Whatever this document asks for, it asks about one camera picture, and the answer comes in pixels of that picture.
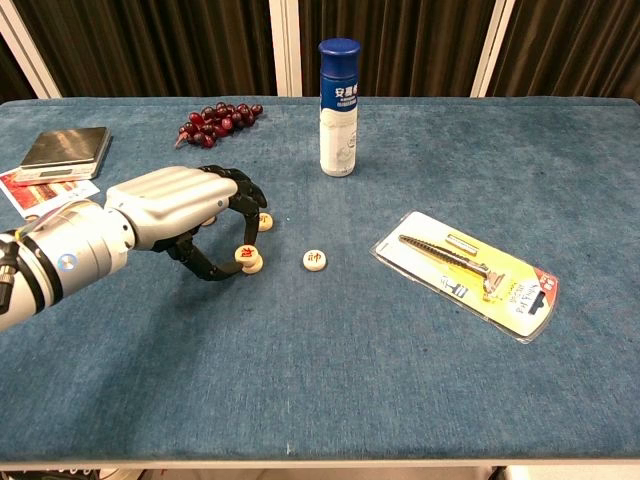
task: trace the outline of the blue bottle cap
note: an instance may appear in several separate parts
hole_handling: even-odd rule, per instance
[[[358,74],[360,44],[350,38],[330,38],[318,45],[322,54],[320,74],[331,78],[349,78]]]

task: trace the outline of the red grapes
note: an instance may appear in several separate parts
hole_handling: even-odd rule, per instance
[[[215,107],[206,106],[200,113],[191,112],[189,121],[178,129],[175,147],[187,141],[191,145],[212,148],[217,139],[231,135],[234,130],[251,127],[262,112],[262,105],[249,107],[241,103],[235,107],[224,102],[218,102]]]

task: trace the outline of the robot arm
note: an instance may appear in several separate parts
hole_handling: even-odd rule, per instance
[[[167,251],[204,280],[228,278],[242,266],[212,264],[193,236],[231,208],[245,218],[244,243],[254,244],[266,206],[239,170],[176,166],[111,187],[104,208],[80,200],[0,234],[0,330],[119,270],[131,249]]]

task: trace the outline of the plastic blister pack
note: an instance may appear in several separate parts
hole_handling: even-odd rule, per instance
[[[522,343],[542,332],[558,279],[420,212],[410,212],[371,253]]]

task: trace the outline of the blue tablecloth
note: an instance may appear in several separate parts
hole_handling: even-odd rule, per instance
[[[186,115],[216,101],[0,107],[2,170],[40,131],[106,125],[97,201],[216,163],[249,174],[275,219],[258,275],[207,283],[134,251],[0,333],[0,461],[640,456],[638,105],[363,98],[357,168],[336,179],[313,98],[263,98],[251,130],[174,150]],[[0,205],[0,230],[21,224]],[[411,210],[557,275],[542,335],[522,345],[371,256]],[[242,230],[224,212],[196,240],[224,261]],[[304,270],[311,248],[325,271]]]

